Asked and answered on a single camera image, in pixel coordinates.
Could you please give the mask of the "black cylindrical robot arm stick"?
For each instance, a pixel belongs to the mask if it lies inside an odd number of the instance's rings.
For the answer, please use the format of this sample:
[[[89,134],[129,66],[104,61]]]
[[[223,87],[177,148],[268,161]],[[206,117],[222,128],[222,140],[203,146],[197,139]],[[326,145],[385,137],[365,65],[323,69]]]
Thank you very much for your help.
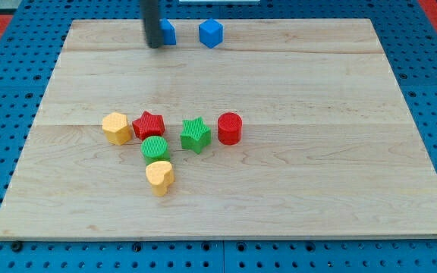
[[[151,49],[163,46],[163,34],[160,25],[160,7],[158,0],[139,0],[146,43]]]

